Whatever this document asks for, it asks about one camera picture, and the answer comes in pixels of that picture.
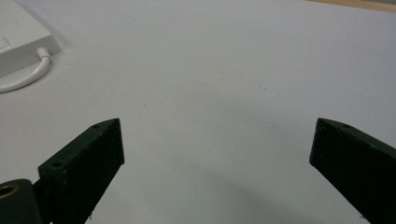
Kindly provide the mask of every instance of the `white table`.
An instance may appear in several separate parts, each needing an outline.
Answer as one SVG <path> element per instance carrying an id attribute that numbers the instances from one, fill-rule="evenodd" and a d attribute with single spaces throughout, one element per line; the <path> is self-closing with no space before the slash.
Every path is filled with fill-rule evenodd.
<path id="1" fill-rule="evenodd" d="M 18 0 L 63 51 L 0 95 L 0 182 L 120 118 L 88 223 L 367 223 L 308 163 L 319 117 L 396 146 L 396 14 L 299 0 Z M 15 76 L 26 73 L 27 67 Z"/>

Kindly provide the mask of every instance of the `white device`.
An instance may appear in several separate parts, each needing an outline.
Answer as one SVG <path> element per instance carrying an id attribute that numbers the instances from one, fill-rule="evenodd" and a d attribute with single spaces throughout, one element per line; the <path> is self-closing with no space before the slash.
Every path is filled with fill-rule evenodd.
<path id="1" fill-rule="evenodd" d="M 61 51 L 52 34 L 12 0 L 0 0 L 0 77 L 41 61 L 31 75 L 3 85 L 14 91 L 38 80 L 50 65 L 50 55 Z"/>

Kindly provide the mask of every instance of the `power cord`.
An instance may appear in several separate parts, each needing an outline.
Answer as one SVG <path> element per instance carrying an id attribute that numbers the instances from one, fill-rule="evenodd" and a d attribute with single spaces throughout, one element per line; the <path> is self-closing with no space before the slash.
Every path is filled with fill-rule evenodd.
<path id="1" fill-rule="evenodd" d="M 46 48 L 39 48 L 36 50 L 36 53 L 37 53 L 38 57 L 40 57 L 40 60 L 41 60 L 41 63 L 37 67 L 37 69 L 34 72 L 32 72 L 32 74 L 30 74 L 27 77 L 24 77 L 23 79 L 21 79 L 19 81 L 9 83 L 4 86 L 0 86 L 0 93 L 8 92 L 8 91 L 15 91 L 17 89 L 20 89 L 24 86 L 27 86 L 27 85 L 39 80 L 41 77 L 43 77 L 46 74 L 46 72 L 50 66 L 50 53 Z"/>

